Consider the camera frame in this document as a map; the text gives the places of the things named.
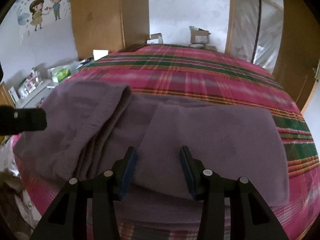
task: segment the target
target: green stripe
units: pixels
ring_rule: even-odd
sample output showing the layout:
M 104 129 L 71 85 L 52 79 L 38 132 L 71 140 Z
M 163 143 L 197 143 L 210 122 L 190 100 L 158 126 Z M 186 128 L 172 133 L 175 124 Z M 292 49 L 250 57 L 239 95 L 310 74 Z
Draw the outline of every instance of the green stripe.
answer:
M 193 48 L 193 47 L 177 45 L 177 44 L 148 44 L 147 46 L 164 46 L 164 47 L 199 49 L 199 48 Z
M 280 133 L 280 137 L 283 139 L 312 140 L 311 135 L 303 135 L 303 134 Z
M 92 62 L 89 65 L 85 66 L 84 68 L 96 67 L 96 62 Z
M 287 161 L 301 160 L 317 155 L 314 143 L 284 144 L 284 150 L 287 155 Z
M 246 69 L 246 68 L 241 68 L 238 66 L 233 66 L 221 62 L 216 62 L 216 61 L 211 61 L 211 60 L 205 60 L 205 59 L 198 59 L 198 58 L 190 58 L 190 57 L 177 57 L 177 56 L 171 56 L 171 55 L 149 55 L 149 54 L 135 54 L 135 55 L 114 55 L 114 56 L 108 56 L 107 58 L 153 58 L 153 59 L 159 59 L 159 61 L 162 61 L 163 59 L 174 59 L 174 60 L 189 60 L 192 62 L 200 62 L 200 63 L 206 63 L 210 65 L 218 65 L 220 67 L 225 68 L 226 70 L 232 69 L 232 70 L 238 70 L 246 74 L 251 74 L 251 75 L 256 75 L 265 79 L 270 80 L 274 84 L 277 84 L 275 79 L 270 78 L 268 76 L 265 76 L 263 74 L 256 73 L 255 71 Z
M 272 117 L 275 121 L 276 126 L 279 128 L 290 128 L 293 130 L 309 132 L 309 128 L 305 122 L 274 115 Z
M 274 84 L 270 84 L 269 82 L 266 82 L 264 80 L 260 80 L 258 78 L 254 78 L 251 76 L 247 76 L 245 74 L 236 74 L 233 71 L 228 71 L 228 70 L 223 70 L 223 69 L 213 69 L 212 67 L 206 67 L 206 66 L 198 66 L 198 65 L 193 65 L 193 64 L 187 64 L 187 63 L 174 63 L 174 65 L 172 64 L 172 62 L 170 61 L 143 61 L 143 60 L 137 60 L 137 61 L 117 61 L 117 62 L 112 62 L 112 61 L 107 61 L 104 63 L 96 63 L 95 66 L 118 66 L 118 65 L 132 65 L 132 66 L 136 66 L 136 68 L 132 68 L 130 67 L 130 69 L 141 69 L 143 66 L 154 66 L 154 67 L 170 67 L 170 66 L 176 66 L 176 67 L 188 67 L 188 68 L 192 68 L 192 69 L 202 69 L 202 70 L 208 70 L 211 72 L 215 72 L 215 73 L 223 73 L 226 74 L 230 77 L 239 77 L 239 78 L 243 78 L 245 80 L 249 80 L 250 82 L 255 82 L 258 84 L 263 84 L 266 85 L 268 87 L 273 87 L 275 89 L 278 90 L 282 90 L 282 87 L 278 86 L 278 85 L 274 85 Z

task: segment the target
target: pink plaid bedspread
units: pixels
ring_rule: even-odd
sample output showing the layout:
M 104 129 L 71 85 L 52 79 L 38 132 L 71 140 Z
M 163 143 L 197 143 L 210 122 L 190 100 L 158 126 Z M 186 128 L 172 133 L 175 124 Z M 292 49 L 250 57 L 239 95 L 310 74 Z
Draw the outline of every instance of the pink plaid bedspread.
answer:
M 290 202 L 273 211 L 290 240 L 302 239 L 320 212 L 320 167 L 309 129 L 295 103 L 264 69 L 211 51 L 150 45 L 113 53 L 69 80 L 128 83 L 133 92 L 180 95 L 215 104 L 258 106 L 271 111 L 288 160 Z M 13 137 L 12 144 L 18 137 Z M 41 214 L 57 189 L 36 178 L 16 158 L 24 186 Z M 88 227 L 92 220 L 88 218 Z M 119 224 L 122 239 L 196 239 L 196 231 L 168 231 Z

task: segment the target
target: black pole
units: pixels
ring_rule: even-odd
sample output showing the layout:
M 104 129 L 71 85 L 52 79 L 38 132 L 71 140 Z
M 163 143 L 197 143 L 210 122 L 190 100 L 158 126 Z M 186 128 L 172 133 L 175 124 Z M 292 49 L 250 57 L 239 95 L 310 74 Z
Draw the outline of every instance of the black pole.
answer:
M 259 39 L 259 33 L 260 33 L 260 24 L 261 24 L 261 11 L 262 11 L 262 1 L 259 0 L 259 13 L 258 13 L 258 26 L 257 26 L 257 35 L 256 35 L 256 41 L 254 42 L 253 47 L 253 53 L 251 58 L 251 63 L 254 61 L 254 57 L 256 55 L 257 46 L 258 46 L 258 39 Z
M 3 79 L 3 70 L 2 70 L 2 66 L 1 66 L 1 62 L 0 62 L 0 83 Z

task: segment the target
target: cardboard box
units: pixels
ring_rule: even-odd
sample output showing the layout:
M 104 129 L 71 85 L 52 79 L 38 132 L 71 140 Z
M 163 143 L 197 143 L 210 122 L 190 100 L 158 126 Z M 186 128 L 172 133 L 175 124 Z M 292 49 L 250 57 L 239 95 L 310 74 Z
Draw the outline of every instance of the cardboard box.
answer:
M 156 33 L 150 35 L 150 38 L 147 40 L 147 44 L 163 44 L 162 34 Z
M 191 31 L 192 44 L 208 44 L 209 31 Z

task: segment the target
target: cartoon boy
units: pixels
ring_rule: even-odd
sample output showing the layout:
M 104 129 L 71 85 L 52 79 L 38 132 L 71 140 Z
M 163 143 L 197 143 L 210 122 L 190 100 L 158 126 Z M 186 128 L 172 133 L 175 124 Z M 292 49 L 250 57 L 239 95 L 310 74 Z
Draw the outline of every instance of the cartoon boy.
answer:
M 53 3 L 53 12 L 56 20 L 60 19 L 60 2 L 61 0 L 50 0 Z

